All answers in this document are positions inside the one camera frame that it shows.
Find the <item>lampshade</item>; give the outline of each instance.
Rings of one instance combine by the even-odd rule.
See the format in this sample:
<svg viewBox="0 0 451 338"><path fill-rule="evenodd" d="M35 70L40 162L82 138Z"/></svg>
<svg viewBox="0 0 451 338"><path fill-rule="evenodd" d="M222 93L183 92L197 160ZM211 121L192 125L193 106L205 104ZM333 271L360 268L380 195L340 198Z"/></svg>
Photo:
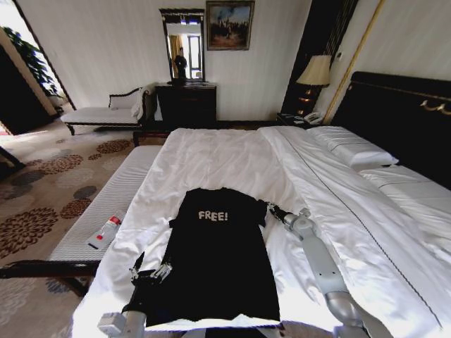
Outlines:
<svg viewBox="0 0 451 338"><path fill-rule="evenodd" d="M330 55L313 55L297 83L310 86L325 86L330 83Z"/></svg>

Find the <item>white duvet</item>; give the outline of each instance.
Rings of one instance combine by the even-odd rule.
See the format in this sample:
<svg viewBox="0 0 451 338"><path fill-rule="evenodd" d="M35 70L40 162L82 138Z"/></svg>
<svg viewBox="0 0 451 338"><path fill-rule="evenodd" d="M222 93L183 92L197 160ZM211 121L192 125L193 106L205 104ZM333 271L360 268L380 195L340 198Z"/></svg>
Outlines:
<svg viewBox="0 0 451 338"><path fill-rule="evenodd" d="M128 268L144 250L142 270L159 266L171 233L168 222L185 192L198 187L236 189L295 213L308 207L354 299L394 337L451 337L451 272L425 249L416 224L296 127L171 133L74 313L74 337L104 337L97 329L102 313L121 311L132 294ZM339 325L300 243L270 214L264 238L281 320L326 330ZM239 316L233 323L179 320L148 330L269 323Z"/></svg>

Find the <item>painting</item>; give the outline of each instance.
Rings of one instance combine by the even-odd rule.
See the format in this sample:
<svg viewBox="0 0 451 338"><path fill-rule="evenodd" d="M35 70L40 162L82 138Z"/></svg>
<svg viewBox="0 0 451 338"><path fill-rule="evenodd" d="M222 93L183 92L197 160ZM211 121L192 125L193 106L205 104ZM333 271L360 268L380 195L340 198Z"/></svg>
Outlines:
<svg viewBox="0 0 451 338"><path fill-rule="evenodd" d="M248 50L254 4L255 1L207 1L207 49Z"/></svg>

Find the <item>bottle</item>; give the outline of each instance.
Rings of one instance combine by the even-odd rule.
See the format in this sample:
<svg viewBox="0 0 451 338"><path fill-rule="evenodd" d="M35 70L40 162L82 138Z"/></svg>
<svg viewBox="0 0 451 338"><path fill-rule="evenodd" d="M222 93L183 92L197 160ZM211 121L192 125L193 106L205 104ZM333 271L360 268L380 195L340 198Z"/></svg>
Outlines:
<svg viewBox="0 0 451 338"><path fill-rule="evenodd" d="M124 214L125 213L123 211L116 211L114 215L112 215L100 228L100 230L97 230L90 238L88 238L86 241L87 245L96 250L100 250L108 246L116 236Z"/></svg>

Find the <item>floral carpet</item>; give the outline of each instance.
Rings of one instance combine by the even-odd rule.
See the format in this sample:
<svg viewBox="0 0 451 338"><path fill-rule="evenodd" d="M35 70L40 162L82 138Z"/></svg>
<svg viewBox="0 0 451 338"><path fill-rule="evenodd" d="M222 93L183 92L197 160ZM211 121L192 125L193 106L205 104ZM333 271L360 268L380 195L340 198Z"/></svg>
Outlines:
<svg viewBox="0 0 451 338"><path fill-rule="evenodd" d="M1 136L26 164L0 181L0 266L46 259L133 149L132 132L79 127L59 120L38 131ZM80 298L51 278L0 280L0 335L69 337Z"/></svg>

